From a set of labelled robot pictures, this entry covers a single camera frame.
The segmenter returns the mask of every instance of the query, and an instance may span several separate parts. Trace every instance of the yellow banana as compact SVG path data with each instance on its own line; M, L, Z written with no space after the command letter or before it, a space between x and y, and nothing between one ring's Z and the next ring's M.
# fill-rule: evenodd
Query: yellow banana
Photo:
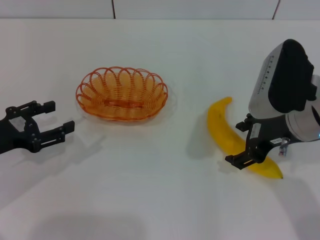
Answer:
M225 97L212 104L208 110L207 126L212 138L225 153L237 155L245 150L246 142L229 127L225 119L226 107L231 102L231 97ZM269 157L263 163L252 164L247 169L267 178L283 178L278 165Z

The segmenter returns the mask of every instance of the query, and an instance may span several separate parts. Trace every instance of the orange wicker basket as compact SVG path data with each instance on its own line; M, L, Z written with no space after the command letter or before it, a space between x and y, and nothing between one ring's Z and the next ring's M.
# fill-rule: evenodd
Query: orange wicker basket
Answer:
M101 67L84 77L75 97L88 114L131 122L159 113L168 99L168 88L159 75L144 69Z

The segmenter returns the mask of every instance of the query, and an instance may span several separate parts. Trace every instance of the table surface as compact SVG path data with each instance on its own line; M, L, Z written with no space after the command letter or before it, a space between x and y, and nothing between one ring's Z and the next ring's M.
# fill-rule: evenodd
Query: table surface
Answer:
M1 19L0 33L0 117L53 100L40 130L76 122L65 143L0 156L0 240L319 239L319 143L284 159L274 149L284 179L271 180L225 162L206 127L226 96L229 124L245 118L263 60L286 39L319 74L319 21ZM84 117L77 85L111 66L164 79L155 119Z

